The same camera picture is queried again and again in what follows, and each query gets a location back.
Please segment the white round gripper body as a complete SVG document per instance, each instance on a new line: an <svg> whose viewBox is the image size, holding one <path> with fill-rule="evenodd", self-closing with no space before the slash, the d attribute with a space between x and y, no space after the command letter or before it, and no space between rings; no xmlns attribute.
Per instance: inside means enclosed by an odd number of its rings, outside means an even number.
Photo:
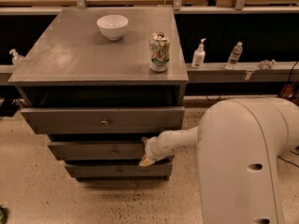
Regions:
<svg viewBox="0 0 299 224"><path fill-rule="evenodd" d="M158 138L149 138L148 143L145 145L145 155L147 155L152 161L160 161L165 158L165 155L158 147Z"/></svg>

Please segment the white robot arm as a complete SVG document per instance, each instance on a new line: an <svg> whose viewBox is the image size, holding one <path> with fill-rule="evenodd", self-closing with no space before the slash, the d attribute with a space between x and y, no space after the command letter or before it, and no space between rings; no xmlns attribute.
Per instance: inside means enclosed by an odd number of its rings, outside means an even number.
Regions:
<svg viewBox="0 0 299 224"><path fill-rule="evenodd" d="M145 139L140 166L196 148L203 224L285 224L277 156L299 145L299 106L282 98L234 98L189 130Z"/></svg>

